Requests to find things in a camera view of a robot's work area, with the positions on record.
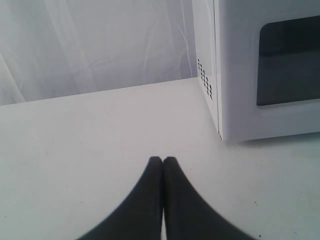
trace dark glass window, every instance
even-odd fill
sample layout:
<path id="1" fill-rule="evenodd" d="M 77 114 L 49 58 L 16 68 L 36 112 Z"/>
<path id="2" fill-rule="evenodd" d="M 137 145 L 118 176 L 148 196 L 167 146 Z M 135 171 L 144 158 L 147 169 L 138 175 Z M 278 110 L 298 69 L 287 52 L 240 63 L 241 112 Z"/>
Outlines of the dark glass window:
<path id="1" fill-rule="evenodd" d="M 273 22 L 260 32 L 257 105 L 320 99 L 320 16 Z"/>

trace table surface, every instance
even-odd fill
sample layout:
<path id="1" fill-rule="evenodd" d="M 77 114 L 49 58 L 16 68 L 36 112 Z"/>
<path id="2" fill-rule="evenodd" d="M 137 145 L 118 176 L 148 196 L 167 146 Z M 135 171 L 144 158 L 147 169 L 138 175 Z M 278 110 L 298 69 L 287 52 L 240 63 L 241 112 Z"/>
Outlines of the table surface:
<path id="1" fill-rule="evenodd" d="M 80 237 L 150 156 L 177 157 L 200 195 L 257 239 L 320 235 L 320 134 L 222 142 L 191 78 L 1 106 L 0 238 Z"/>

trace black pointed object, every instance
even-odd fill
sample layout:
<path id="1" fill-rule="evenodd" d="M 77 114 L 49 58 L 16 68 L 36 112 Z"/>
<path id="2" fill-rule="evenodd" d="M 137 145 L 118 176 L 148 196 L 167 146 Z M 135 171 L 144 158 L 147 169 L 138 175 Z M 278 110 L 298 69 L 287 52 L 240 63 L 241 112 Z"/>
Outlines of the black pointed object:
<path id="1" fill-rule="evenodd" d="M 176 158 L 163 161 L 163 179 L 167 240 L 254 240 L 201 198 Z"/>
<path id="2" fill-rule="evenodd" d="M 79 240 L 160 240 L 163 216 L 163 163 L 151 157 L 121 205 Z"/>

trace white microwave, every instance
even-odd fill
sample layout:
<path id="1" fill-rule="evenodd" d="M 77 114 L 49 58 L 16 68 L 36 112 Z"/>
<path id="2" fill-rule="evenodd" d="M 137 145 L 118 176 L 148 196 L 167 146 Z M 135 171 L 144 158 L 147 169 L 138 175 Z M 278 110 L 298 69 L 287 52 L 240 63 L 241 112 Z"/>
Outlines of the white microwave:
<path id="1" fill-rule="evenodd" d="M 193 0 L 198 80 L 223 141 L 320 132 L 320 0 Z"/>

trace white fabric backdrop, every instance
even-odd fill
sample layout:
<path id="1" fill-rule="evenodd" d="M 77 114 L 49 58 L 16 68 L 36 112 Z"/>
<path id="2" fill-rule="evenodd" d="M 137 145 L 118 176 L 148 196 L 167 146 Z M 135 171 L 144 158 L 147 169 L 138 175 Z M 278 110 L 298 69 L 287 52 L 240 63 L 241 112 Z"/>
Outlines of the white fabric backdrop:
<path id="1" fill-rule="evenodd" d="M 0 0 L 0 105 L 196 74 L 192 0 Z"/>

